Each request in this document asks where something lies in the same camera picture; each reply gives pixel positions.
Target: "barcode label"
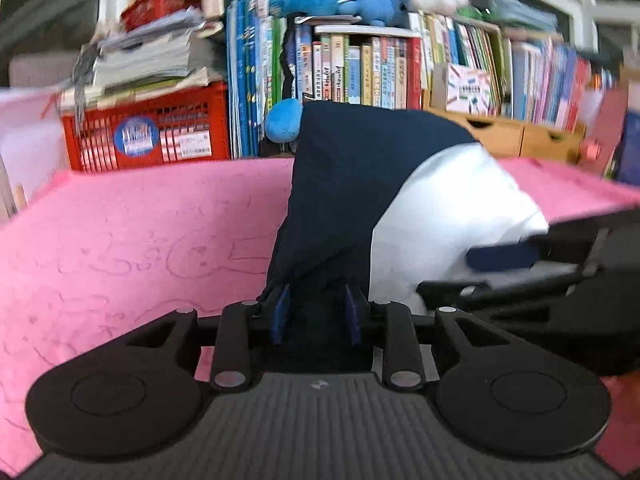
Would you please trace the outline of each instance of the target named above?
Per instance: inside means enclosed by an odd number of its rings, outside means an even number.
[[[178,145],[180,146],[182,158],[212,155],[209,132],[181,135],[178,137]]]

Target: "gray ribbed surface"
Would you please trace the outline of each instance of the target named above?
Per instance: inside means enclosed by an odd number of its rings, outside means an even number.
[[[393,394],[372,374],[267,374],[249,393],[213,402],[194,431],[154,456],[92,465],[49,455],[21,478],[612,480],[617,475],[588,454],[553,463],[485,456],[449,434],[422,397]]]

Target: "red box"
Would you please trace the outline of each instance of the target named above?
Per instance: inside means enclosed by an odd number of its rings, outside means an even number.
[[[200,8],[201,0],[139,0],[120,15],[127,32],[189,7]]]
[[[87,110],[79,135],[73,116],[63,116],[62,122],[69,162],[77,171],[230,158],[222,82],[107,110]]]

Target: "wooden drawer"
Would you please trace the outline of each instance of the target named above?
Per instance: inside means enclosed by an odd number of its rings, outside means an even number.
[[[575,163],[583,139],[583,126],[578,126],[573,133],[560,133],[544,126],[527,125],[520,156]]]
[[[430,112],[440,115],[462,126],[493,156],[519,156],[522,145],[521,124],[513,121],[488,117],[468,117],[462,114],[453,114],[434,110]]]

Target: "pink paper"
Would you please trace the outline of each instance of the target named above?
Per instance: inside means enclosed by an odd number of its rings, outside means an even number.
[[[24,399],[51,367],[176,308],[210,316],[261,292],[286,216],[291,165],[269,159],[65,173],[0,228],[1,470],[15,475],[39,456]],[[561,164],[503,165],[551,220],[640,203],[633,188]],[[208,363],[210,351],[199,377]]]

